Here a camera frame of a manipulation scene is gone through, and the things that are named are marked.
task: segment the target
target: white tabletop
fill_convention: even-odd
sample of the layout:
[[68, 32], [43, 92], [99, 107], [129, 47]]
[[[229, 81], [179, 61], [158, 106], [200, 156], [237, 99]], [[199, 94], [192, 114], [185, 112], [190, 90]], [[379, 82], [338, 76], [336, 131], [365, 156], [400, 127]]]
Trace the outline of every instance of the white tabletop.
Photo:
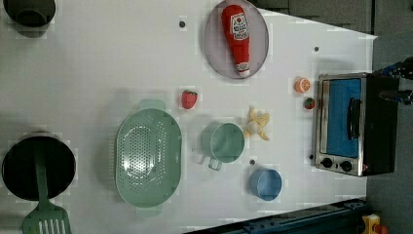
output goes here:
[[[209, 66], [202, 46], [218, 2], [59, 1], [40, 39], [20, 36], [2, 9], [0, 159], [36, 130], [58, 134], [70, 146], [75, 179], [53, 202], [69, 212], [73, 233], [182, 233], [365, 196], [365, 178], [311, 165], [315, 111], [302, 104], [314, 89], [299, 95], [292, 86], [296, 76], [315, 81], [321, 73], [369, 71], [374, 37], [261, 11], [270, 31], [268, 58], [253, 77], [231, 80]], [[178, 105], [185, 88], [200, 93], [193, 110]], [[183, 134], [181, 181], [152, 217], [122, 200], [112, 170], [117, 130], [143, 98], [162, 99]], [[271, 114], [271, 141], [254, 136], [235, 163], [209, 169], [200, 150], [202, 129], [213, 120], [242, 124], [251, 104]], [[282, 193], [272, 202], [248, 191], [258, 166], [282, 175]], [[1, 181], [0, 232], [20, 233], [36, 204]]]

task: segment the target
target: green spatula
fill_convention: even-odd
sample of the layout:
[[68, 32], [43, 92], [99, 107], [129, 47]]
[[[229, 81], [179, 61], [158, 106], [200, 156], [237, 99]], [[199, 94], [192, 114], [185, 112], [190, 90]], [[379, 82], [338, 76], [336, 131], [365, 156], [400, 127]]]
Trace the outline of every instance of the green spatula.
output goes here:
[[64, 208], [52, 204], [48, 199], [45, 155], [42, 142], [34, 145], [39, 204], [23, 221], [23, 234], [71, 234], [70, 223]]

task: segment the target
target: black pot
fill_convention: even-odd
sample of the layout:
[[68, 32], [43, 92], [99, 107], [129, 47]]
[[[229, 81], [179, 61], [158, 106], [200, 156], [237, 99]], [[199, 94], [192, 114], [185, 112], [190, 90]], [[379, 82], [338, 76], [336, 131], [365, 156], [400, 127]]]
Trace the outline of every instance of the black pot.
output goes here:
[[37, 143], [44, 147], [49, 199], [69, 186], [76, 169], [74, 154], [55, 136], [34, 133], [15, 144], [4, 158], [2, 176], [13, 194], [29, 201], [39, 200], [33, 147]]
[[16, 30], [27, 37], [40, 37], [56, 13], [55, 0], [3, 0], [9, 17], [17, 22]]

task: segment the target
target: black frying pan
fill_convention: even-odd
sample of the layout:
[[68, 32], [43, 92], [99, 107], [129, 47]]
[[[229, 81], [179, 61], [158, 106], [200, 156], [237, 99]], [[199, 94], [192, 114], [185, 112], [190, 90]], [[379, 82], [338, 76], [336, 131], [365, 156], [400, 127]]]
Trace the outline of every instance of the black frying pan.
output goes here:
[[45, 152], [48, 197], [63, 192], [73, 180], [76, 161], [70, 148], [48, 134], [32, 135], [15, 144], [3, 161], [2, 176], [7, 188], [29, 201], [38, 201], [33, 143], [43, 141]]

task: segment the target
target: oven knob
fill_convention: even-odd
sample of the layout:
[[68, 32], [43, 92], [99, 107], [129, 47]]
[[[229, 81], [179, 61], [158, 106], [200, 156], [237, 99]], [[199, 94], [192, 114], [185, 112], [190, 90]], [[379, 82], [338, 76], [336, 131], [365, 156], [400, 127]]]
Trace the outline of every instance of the oven knob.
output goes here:
[[340, 164], [340, 167], [346, 173], [352, 170], [352, 164], [349, 161], [344, 161], [343, 163]]
[[333, 166], [333, 161], [329, 158], [324, 158], [321, 163], [325, 168], [331, 168], [331, 166]]

